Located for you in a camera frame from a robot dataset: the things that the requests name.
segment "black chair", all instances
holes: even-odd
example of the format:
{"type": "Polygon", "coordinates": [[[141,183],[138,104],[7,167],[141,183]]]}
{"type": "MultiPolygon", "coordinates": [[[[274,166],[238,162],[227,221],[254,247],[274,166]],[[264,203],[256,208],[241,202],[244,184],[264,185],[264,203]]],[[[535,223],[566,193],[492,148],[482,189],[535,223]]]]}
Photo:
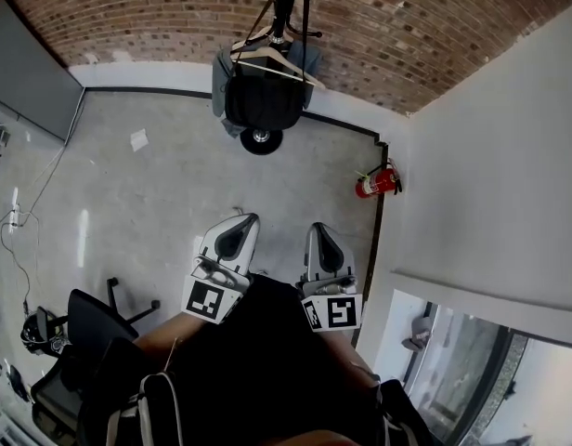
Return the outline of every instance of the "black chair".
{"type": "Polygon", "coordinates": [[[114,339],[133,341],[132,323],[160,308],[160,301],[131,319],[117,311],[113,288],[116,278],[107,280],[109,306],[74,289],[68,301],[68,338],[57,363],[31,388],[32,419],[51,440],[62,446],[75,442],[78,414],[91,390],[94,375],[114,339]]]}

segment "clothes hanger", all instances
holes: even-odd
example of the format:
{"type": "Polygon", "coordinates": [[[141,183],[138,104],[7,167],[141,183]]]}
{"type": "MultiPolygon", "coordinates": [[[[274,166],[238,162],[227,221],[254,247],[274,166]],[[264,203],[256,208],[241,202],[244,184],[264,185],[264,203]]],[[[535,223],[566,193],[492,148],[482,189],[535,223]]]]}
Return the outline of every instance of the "clothes hanger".
{"type": "MultiPolygon", "coordinates": [[[[271,29],[272,29],[271,26],[266,26],[266,27],[262,28],[261,30],[259,30],[259,32],[254,34],[251,38],[249,38],[249,41],[254,41],[257,38],[261,39],[263,36],[269,36],[271,29]]],[[[287,41],[289,43],[294,41],[293,38],[289,34],[287,34],[286,32],[284,32],[282,34],[282,37],[284,38],[284,41],[287,41]]],[[[231,51],[242,48],[243,46],[245,46],[246,42],[247,42],[247,40],[242,40],[242,41],[235,43],[232,46],[231,51]]]]}
{"type": "MultiPolygon", "coordinates": [[[[262,46],[260,48],[257,48],[255,51],[243,51],[240,54],[230,55],[230,58],[233,61],[236,61],[238,59],[239,64],[245,64],[246,66],[253,66],[260,70],[275,72],[277,74],[281,74],[283,76],[292,79],[303,81],[303,79],[293,76],[292,74],[288,74],[286,72],[270,70],[269,68],[264,68],[263,66],[257,66],[253,65],[252,63],[246,63],[245,61],[241,61],[241,59],[251,59],[251,58],[272,58],[273,60],[277,61],[278,63],[280,63],[282,66],[285,66],[289,70],[295,72],[299,76],[303,76],[303,70],[301,70],[297,66],[294,66],[292,63],[286,60],[286,58],[284,58],[277,50],[275,50],[274,48],[270,48],[269,46],[262,46]]],[[[314,78],[313,76],[307,73],[305,73],[305,82],[309,83],[310,85],[315,85],[320,89],[325,89],[325,85],[321,81],[319,81],[318,79],[314,78]]]]}

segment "person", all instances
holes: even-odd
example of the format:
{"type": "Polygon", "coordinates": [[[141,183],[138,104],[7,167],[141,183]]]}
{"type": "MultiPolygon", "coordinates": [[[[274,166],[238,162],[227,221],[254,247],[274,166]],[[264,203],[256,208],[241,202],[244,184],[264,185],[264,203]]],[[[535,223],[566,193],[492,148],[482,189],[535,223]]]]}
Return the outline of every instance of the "person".
{"type": "Polygon", "coordinates": [[[297,288],[261,275],[219,325],[180,313],[135,345],[173,379],[185,444],[379,444],[380,382],[297,288]]]}

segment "red fire extinguisher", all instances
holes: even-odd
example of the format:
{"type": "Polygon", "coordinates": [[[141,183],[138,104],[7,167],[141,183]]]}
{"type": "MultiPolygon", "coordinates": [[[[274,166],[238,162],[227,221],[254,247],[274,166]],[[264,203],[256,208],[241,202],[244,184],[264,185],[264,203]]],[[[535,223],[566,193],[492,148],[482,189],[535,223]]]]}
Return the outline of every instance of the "red fire extinguisher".
{"type": "Polygon", "coordinates": [[[392,191],[394,195],[402,191],[399,173],[391,159],[387,159],[387,162],[359,178],[356,185],[356,192],[360,198],[369,198],[386,191],[392,191]]]}

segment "gray door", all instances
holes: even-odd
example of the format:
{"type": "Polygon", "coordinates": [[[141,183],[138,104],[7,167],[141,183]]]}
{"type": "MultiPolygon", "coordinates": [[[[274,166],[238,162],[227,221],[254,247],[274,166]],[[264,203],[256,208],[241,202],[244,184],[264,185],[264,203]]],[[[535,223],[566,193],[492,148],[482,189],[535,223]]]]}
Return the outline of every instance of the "gray door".
{"type": "Polygon", "coordinates": [[[82,90],[0,0],[0,102],[65,140],[82,90]]]}

